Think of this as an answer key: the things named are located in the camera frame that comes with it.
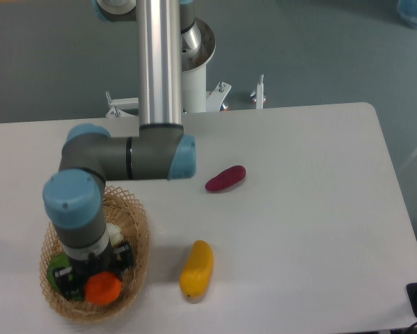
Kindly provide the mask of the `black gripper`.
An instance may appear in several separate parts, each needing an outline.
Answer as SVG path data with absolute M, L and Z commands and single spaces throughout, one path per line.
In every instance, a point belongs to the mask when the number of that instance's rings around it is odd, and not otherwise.
M 127 270 L 134 268 L 134 252 L 128 241 L 120 243 L 115 249 L 108 243 L 98 255 L 88 253 L 83 260 L 70 257 L 70 265 L 54 269 L 54 281 L 64 298 L 83 301 L 85 280 L 105 271 L 122 278 Z

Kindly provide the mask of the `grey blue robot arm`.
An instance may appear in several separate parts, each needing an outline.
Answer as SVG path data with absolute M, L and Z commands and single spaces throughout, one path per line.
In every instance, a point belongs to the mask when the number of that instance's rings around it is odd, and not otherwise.
M 66 267 L 51 270 L 69 300 L 97 305 L 118 298 L 123 273 L 134 266 L 128 242 L 111 245 L 102 203 L 107 181 L 185 179 L 196 172 L 196 144 L 182 125 L 182 35 L 194 27 L 192 1 L 97 1 L 112 21 L 134 19 L 139 38 L 139 135 L 113 137 L 103 127 L 70 130 L 58 172 L 42 199 Z

